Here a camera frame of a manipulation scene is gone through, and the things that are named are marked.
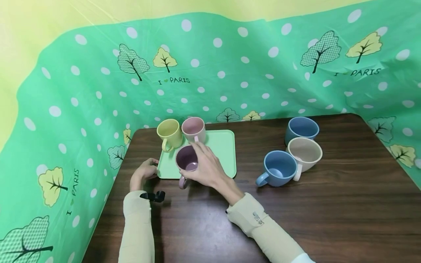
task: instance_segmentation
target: left hand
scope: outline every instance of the left hand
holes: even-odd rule
[[[143,190],[145,181],[157,176],[158,169],[154,164],[158,163],[157,159],[149,158],[136,169],[130,179],[130,192]]]

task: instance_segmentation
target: pink mug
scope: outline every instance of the pink mug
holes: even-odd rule
[[[191,145],[183,146],[176,154],[176,165],[180,170],[191,172],[197,169],[198,161],[195,149]],[[180,177],[180,189],[186,189],[189,185],[189,180],[184,176]]]
[[[183,122],[181,130],[186,139],[190,142],[205,143],[206,129],[205,122],[199,117],[190,117]]]

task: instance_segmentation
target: mug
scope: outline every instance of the mug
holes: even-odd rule
[[[264,161],[265,173],[256,179],[257,186],[283,186],[297,173],[296,160],[285,151],[271,151]]]
[[[180,170],[186,170],[187,172],[197,169],[197,155],[193,146],[186,145],[179,149],[176,154],[176,165]],[[188,184],[189,180],[184,176],[181,176],[179,181],[180,189],[186,189]]]
[[[206,129],[205,122],[199,117],[190,117],[183,122],[181,130],[186,139],[190,142],[205,143]]]
[[[323,156],[322,148],[317,142],[303,137],[292,139],[288,143],[287,152],[295,158],[298,164],[294,181],[300,180],[301,173],[313,167]]]
[[[285,134],[285,145],[297,137],[305,137],[314,140],[319,134],[319,125],[307,117],[295,117],[288,122],[287,132]]]
[[[170,152],[183,144],[183,135],[180,124],[175,119],[167,119],[157,127],[157,134],[162,139],[162,151]]]

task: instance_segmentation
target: tree print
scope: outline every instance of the tree print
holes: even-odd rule
[[[377,32],[373,32],[366,36],[363,40],[353,45],[346,53],[347,57],[358,57],[357,63],[360,62],[361,56],[370,55],[380,51],[382,43],[380,43],[380,36]]]
[[[114,170],[118,169],[124,159],[125,147],[123,145],[114,146],[112,148],[108,148],[107,153],[108,153],[109,164],[111,165],[111,168]]]
[[[394,144],[386,147],[393,157],[400,161],[403,165],[411,168],[414,165],[415,149],[412,147]]]
[[[259,113],[255,111],[251,111],[249,114],[245,115],[242,119],[243,120],[260,120],[261,117]]]
[[[170,69],[168,68],[169,66],[177,66],[177,61],[163,48],[158,49],[158,53],[155,55],[152,63],[157,68],[166,67],[168,73],[170,73]]]
[[[43,191],[44,204],[49,207],[57,202],[61,190],[68,190],[63,186],[63,169],[59,167],[41,174],[38,177],[38,183]]]
[[[218,122],[234,122],[239,119],[240,116],[231,108],[226,108],[223,112],[216,116],[216,121]]]
[[[338,46],[338,37],[333,31],[327,31],[322,38],[309,50],[304,53],[300,64],[302,66],[313,66],[313,74],[316,73],[318,64],[325,64],[334,61],[339,57],[341,47]]]
[[[374,134],[382,141],[389,143],[393,139],[392,128],[393,122],[396,117],[388,118],[372,118],[367,121],[368,126],[374,132]]]
[[[1,263],[36,263],[43,251],[53,251],[53,246],[43,247],[48,232],[48,216],[37,217],[23,227],[15,228],[0,240]]]
[[[150,68],[145,59],[140,58],[134,50],[129,49],[124,44],[120,44],[117,64],[120,66],[120,70],[125,73],[136,73],[140,81],[142,81],[142,78],[139,74],[145,73]]]

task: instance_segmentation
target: purple mug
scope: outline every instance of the purple mug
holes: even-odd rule
[[[191,145],[183,146],[176,154],[176,165],[180,170],[191,172],[197,169],[198,160],[195,149]],[[186,189],[189,185],[189,180],[184,176],[180,177],[180,189]]]

